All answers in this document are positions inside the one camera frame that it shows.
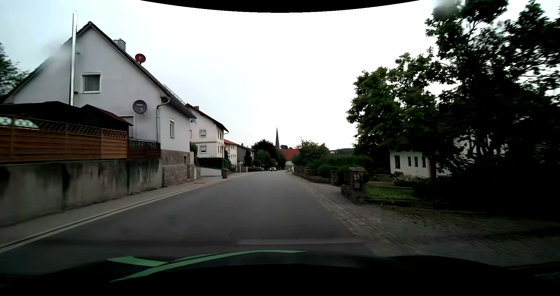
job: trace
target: lawn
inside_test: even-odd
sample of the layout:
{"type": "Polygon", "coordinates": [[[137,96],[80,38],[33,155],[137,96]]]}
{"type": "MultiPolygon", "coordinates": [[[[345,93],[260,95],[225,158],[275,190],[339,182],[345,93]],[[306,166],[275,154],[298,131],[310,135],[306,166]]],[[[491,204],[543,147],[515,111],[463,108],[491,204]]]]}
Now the lawn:
{"type": "Polygon", "coordinates": [[[414,197],[414,190],[410,189],[392,189],[365,186],[364,190],[366,199],[403,199],[406,201],[417,201],[414,197]]]}

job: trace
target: downspout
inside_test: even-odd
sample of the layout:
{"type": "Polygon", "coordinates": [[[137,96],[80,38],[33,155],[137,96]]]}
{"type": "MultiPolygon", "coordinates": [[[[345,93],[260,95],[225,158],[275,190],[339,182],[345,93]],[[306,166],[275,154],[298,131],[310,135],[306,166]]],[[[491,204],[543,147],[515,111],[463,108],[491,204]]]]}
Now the downspout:
{"type": "Polygon", "coordinates": [[[74,70],[76,69],[76,26],[77,14],[74,11],[72,15],[72,59],[70,62],[70,94],[68,95],[68,104],[74,105],[74,70]]]}
{"type": "Polygon", "coordinates": [[[167,97],[167,102],[156,106],[156,142],[160,142],[160,106],[166,105],[171,101],[171,97],[167,97]]]}

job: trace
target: road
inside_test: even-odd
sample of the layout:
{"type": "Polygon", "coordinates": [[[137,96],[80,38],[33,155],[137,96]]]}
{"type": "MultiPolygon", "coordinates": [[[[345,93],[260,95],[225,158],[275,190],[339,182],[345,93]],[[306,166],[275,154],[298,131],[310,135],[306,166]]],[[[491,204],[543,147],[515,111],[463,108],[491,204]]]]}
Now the road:
{"type": "Polygon", "coordinates": [[[45,274],[124,256],[254,249],[373,255],[299,181],[266,171],[196,188],[6,251],[0,273],[45,274]]]}

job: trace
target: cobblestone sidewalk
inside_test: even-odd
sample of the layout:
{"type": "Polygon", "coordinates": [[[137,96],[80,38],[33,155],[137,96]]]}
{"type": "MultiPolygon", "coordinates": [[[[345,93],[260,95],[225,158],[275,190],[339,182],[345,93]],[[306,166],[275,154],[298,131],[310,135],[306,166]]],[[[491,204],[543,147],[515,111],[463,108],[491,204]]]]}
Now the cobblestone sidewalk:
{"type": "Polygon", "coordinates": [[[379,256],[444,256],[502,267],[560,264],[560,222],[354,205],[340,187],[294,178],[379,256]]]}

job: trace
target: road edge line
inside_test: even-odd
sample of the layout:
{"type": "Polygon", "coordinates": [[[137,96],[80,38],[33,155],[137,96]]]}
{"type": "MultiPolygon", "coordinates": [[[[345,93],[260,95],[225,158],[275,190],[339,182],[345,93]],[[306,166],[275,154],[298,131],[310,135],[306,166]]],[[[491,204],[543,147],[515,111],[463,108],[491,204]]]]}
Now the road edge line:
{"type": "Polygon", "coordinates": [[[45,231],[42,231],[42,232],[37,233],[37,234],[29,235],[29,236],[24,237],[22,239],[18,239],[18,240],[12,241],[12,242],[1,244],[0,245],[0,253],[4,253],[4,252],[9,251],[11,249],[21,247],[22,245],[32,243],[34,241],[38,241],[40,239],[49,237],[51,235],[61,233],[65,230],[72,229],[72,228],[75,228],[75,227],[78,227],[78,226],[81,226],[81,225],[85,225],[89,222],[92,222],[92,221],[95,221],[95,220],[98,220],[98,219],[102,219],[103,217],[114,215],[114,214],[120,213],[122,211],[126,211],[126,210],[129,210],[131,208],[135,208],[137,206],[142,206],[142,205],[145,205],[145,204],[148,204],[148,203],[151,203],[151,202],[156,202],[157,200],[160,200],[160,199],[163,199],[163,198],[166,198],[166,197],[170,197],[170,196],[173,196],[173,195],[176,195],[176,194],[179,194],[179,193],[183,193],[183,192],[186,192],[186,191],[190,191],[190,190],[193,190],[193,189],[198,189],[198,188],[201,188],[201,187],[205,187],[207,185],[212,185],[212,184],[220,183],[220,182],[224,182],[224,181],[227,181],[227,179],[210,182],[210,183],[204,184],[204,185],[197,185],[196,187],[183,189],[183,190],[176,191],[176,192],[173,192],[173,193],[165,194],[165,195],[156,197],[154,199],[147,199],[147,200],[145,200],[143,202],[140,202],[140,203],[131,204],[129,206],[117,208],[115,210],[104,212],[104,213],[101,213],[101,214],[96,214],[94,216],[90,216],[90,217],[87,217],[87,218],[84,218],[84,219],[81,219],[81,220],[78,220],[78,221],[70,222],[68,224],[65,224],[65,225],[62,225],[62,226],[59,226],[59,227],[55,227],[55,228],[51,228],[49,230],[45,230],[45,231]]]}

